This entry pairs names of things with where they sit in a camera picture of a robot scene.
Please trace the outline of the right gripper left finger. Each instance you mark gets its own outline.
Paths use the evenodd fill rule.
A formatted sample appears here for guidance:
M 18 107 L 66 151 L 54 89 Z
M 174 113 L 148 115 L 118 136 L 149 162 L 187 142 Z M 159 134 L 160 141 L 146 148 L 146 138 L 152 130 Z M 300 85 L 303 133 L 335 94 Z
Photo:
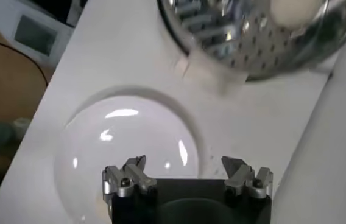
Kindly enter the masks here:
M 102 171 L 102 195 L 104 201 L 111 201 L 114 196 L 131 197 L 136 191 L 143 195 L 152 195 L 157 190 L 157 180 L 144 172 L 146 156 L 129 158 L 119 169 L 107 166 Z

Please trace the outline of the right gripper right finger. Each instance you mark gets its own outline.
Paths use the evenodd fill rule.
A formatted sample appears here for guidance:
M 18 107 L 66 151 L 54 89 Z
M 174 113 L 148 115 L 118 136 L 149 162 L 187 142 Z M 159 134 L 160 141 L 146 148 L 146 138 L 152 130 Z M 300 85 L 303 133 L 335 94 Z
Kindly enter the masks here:
M 272 198 L 273 172 L 268 167 L 255 170 L 242 159 L 229 156 L 221 158 L 228 179 L 224 181 L 225 187 L 231 189 L 235 196 L 246 192 L 255 199 Z

